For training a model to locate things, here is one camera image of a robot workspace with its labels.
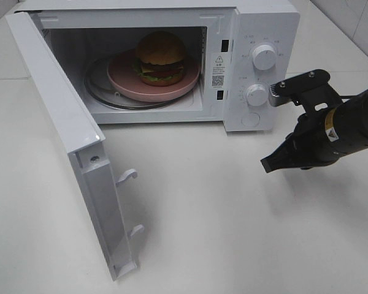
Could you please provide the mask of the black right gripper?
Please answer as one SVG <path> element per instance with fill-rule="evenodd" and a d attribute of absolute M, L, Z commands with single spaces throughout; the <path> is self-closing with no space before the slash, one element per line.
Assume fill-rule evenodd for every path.
<path fill-rule="evenodd" d="M 326 117 L 334 108 L 305 112 L 297 119 L 294 131 L 269 156 L 261 159 L 266 173 L 287 168 L 310 169 L 337 162 L 337 153 L 326 135 Z"/>

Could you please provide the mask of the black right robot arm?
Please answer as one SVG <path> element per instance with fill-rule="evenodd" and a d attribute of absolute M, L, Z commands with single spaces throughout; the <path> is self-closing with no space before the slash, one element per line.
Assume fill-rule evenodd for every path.
<path fill-rule="evenodd" d="M 261 159 L 267 173 L 284 168 L 325 167 L 368 148 L 368 89 L 317 115 L 300 115 L 294 131 Z"/>

